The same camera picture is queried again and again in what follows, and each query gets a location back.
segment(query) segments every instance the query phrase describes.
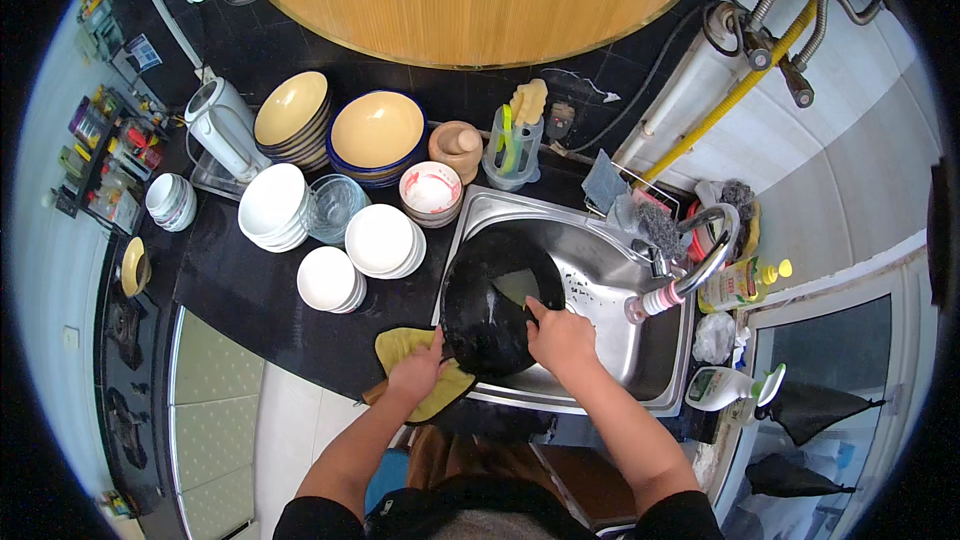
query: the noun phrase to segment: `yellow dish soap bottle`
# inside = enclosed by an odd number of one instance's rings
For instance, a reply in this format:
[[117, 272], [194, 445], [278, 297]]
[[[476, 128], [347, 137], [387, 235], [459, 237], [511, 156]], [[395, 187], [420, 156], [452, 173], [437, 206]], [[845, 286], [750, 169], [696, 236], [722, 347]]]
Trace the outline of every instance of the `yellow dish soap bottle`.
[[697, 304], [704, 313], [716, 313], [761, 303], [778, 277], [791, 275], [789, 258], [777, 267], [761, 262], [760, 257], [744, 258], [707, 278], [697, 290]]

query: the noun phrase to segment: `yellow gas hose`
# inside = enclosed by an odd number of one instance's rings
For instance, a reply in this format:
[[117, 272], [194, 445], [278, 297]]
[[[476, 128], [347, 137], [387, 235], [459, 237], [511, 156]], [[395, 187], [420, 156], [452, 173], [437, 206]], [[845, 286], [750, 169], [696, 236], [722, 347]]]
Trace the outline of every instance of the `yellow gas hose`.
[[654, 179], [664, 172], [665, 169], [670, 167], [674, 161], [679, 159], [681, 155], [690, 150], [698, 140], [703, 138], [712, 127], [720, 121], [720, 118], [725, 116], [731, 109], [734, 108], [740, 99], [750, 92], [754, 86], [757, 85], [757, 82], [761, 81], [764, 76], [767, 75], [767, 72], [773, 70], [780, 60], [784, 57], [786, 52], [790, 49], [790, 46], [797, 41], [797, 38], [800, 37], [800, 34], [810, 25], [810, 22], [814, 20], [817, 16], [817, 0], [808, 0], [806, 6], [803, 7], [803, 10], [799, 12], [797, 18], [793, 19], [793, 22], [790, 23], [790, 27], [787, 28], [786, 33], [783, 34], [783, 37], [776, 41], [774, 46], [773, 54], [770, 59], [771, 66], [763, 69], [762, 71], [751, 71], [747, 74], [739, 84], [736, 85], [729, 94], [726, 95], [726, 98], [720, 101], [720, 104], [715, 106], [710, 113], [703, 118], [700, 122], [700, 125], [696, 127], [692, 132], [686, 135], [679, 143], [670, 149], [668, 153], [663, 155], [663, 157], [656, 162], [652, 167], [645, 171], [640, 177], [645, 179], [648, 182], [653, 182]]

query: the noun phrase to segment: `stove burner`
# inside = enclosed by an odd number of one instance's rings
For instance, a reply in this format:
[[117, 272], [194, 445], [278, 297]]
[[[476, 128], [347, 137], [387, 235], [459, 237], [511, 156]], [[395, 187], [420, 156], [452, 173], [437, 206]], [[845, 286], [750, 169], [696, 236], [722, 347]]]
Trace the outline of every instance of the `stove burner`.
[[138, 426], [150, 421], [150, 415], [146, 412], [132, 413], [127, 408], [127, 399], [114, 387], [106, 390], [106, 408], [116, 421], [114, 432], [120, 439], [126, 460], [137, 469], [145, 468], [147, 451], [140, 444]]
[[116, 342], [120, 349], [120, 360], [137, 371], [143, 363], [143, 352], [137, 341], [137, 332], [140, 325], [140, 313], [136, 306], [113, 303], [106, 314], [106, 337]]

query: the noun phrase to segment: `yellow cloth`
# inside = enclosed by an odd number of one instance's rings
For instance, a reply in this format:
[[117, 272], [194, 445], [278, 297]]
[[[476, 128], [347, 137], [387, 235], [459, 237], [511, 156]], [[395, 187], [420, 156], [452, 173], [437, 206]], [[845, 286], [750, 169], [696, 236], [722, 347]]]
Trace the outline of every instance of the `yellow cloth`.
[[[419, 344], [429, 348], [433, 344], [433, 330], [414, 330], [413, 328], [387, 330], [376, 337], [374, 349], [380, 365], [389, 376], [390, 370], [412, 353]], [[443, 371], [440, 372], [433, 392], [416, 406], [408, 421], [420, 423], [438, 414], [441, 409], [470, 388], [474, 379], [474, 375], [460, 368], [457, 359], [451, 358], [450, 364], [443, 367]]]

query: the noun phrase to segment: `black countertop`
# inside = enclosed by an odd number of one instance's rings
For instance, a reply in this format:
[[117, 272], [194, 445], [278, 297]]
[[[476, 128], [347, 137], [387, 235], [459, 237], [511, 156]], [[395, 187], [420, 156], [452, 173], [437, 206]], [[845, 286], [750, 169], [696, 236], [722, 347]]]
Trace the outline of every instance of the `black countertop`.
[[[520, 193], [582, 206], [582, 176], [547, 165], [541, 174]], [[485, 185], [482, 171], [478, 177], [475, 183]], [[374, 203], [400, 207], [395, 187], [367, 194]], [[286, 253], [262, 250], [240, 231], [238, 207], [213, 194], [202, 200], [174, 300], [267, 361], [359, 400], [384, 379], [374, 353], [378, 334], [398, 327], [430, 328], [455, 223], [423, 230], [426, 257], [413, 274], [399, 280], [367, 279], [363, 303], [352, 313], [335, 314], [306, 306], [297, 292], [297, 268], [307, 253], [321, 246], [318, 240], [308, 237]]]
[[[171, 142], [174, 155], [168, 152], [164, 169], [186, 175], [189, 162], [175, 156], [181, 143], [176, 138]], [[582, 209], [580, 184], [589, 168], [552, 153], [539, 156], [539, 181], [523, 186], [518, 194]], [[488, 186], [482, 168], [474, 184]], [[395, 187], [370, 189], [367, 194], [373, 202], [400, 206]], [[172, 306], [186, 306], [246, 349], [325, 389], [360, 400], [364, 391], [384, 379], [374, 351], [378, 334], [398, 327], [429, 329], [456, 228], [453, 223], [423, 230], [427, 253], [413, 274], [400, 280], [367, 279], [364, 302], [352, 313], [335, 314], [306, 306], [297, 292], [297, 269], [307, 253], [321, 246], [318, 240], [308, 237], [286, 253], [267, 252], [240, 231], [237, 202], [202, 190], [197, 195], [196, 219], [181, 233], [163, 232], [145, 217], [140, 236], [153, 268], [147, 290], [155, 284], [162, 285], [162, 294], [172, 290]], [[678, 440], [712, 441], [711, 415], [715, 421], [714, 413], [684, 404], [678, 417], [660, 421]], [[603, 447], [583, 415], [463, 399], [434, 422], [458, 434]]]

